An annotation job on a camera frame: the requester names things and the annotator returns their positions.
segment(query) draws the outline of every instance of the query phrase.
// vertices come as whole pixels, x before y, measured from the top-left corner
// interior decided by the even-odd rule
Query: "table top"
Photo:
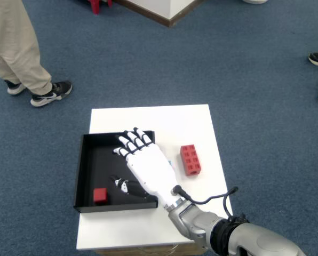
[[[123,132],[138,127],[155,132],[156,144],[171,161],[178,183],[194,200],[227,191],[208,105],[92,109],[90,133]],[[201,163],[199,175],[185,176],[180,146],[194,144]],[[230,213],[232,209],[228,200]],[[200,205],[226,218],[222,198]],[[157,209],[81,213],[77,249],[191,243],[159,204]]]

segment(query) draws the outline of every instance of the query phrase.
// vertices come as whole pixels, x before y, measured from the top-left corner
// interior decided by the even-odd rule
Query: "red cube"
[[[94,203],[102,204],[107,201],[107,188],[95,188],[94,189]]]
[[[200,161],[194,145],[180,147],[180,156],[184,164],[185,175],[197,175],[201,172]]]

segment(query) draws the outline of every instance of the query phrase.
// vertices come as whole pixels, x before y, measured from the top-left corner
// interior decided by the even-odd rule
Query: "black cable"
[[[226,200],[227,200],[227,197],[228,197],[229,195],[235,193],[236,191],[238,191],[238,189],[239,189],[238,187],[233,187],[232,189],[230,189],[230,190],[229,190],[227,193],[225,193],[225,194],[221,194],[221,195],[217,195],[217,196],[210,196],[207,200],[201,201],[201,202],[193,200],[193,199],[182,189],[182,187],[179,186],[179,185],[177,185],[177,186],[175,186],[175,187],[173,188],[173,193],[178,194],[178,195],[184,197],[186,200],[189,200],[190,202],[192,202],[192,203],[194,203],[194,204],[206,204],[206,203],[208,203],[208,202],[209,202],[210,200],[212,200],[212,199],[224,197],[224,199],[223,199],[223,207],[224,207],[224,210],[225,210],[225,212],[227,213],[227,215],[230,217],[231,214],[229,213],[228,208],[227,208],[227,205],[226,205],[225,202],[226,202]]]

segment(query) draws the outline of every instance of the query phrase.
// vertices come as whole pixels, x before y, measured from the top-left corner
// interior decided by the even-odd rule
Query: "beige pants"
[[[52,89],[51,76],[40,64],[37,37],[21,0],[0,0],[0,77],[22,83],[39,95]]]

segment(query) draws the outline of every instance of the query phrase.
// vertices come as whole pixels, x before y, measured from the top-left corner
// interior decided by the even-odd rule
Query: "black box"
[[[155,142],[154,132],[145,131]],[[122,156],[113,154],[113,149],[122,146],[117,139],[124,133],[85,134],[82,136],[76,177],[75,205],[78,212],[105,212],[157,208],[158,200],[154,196],[136,197],[122,192],[110,180],[111,174],[126,180],[136,178],[128,169]],[[108,202],[94,205],[94,188],[107,188]]]

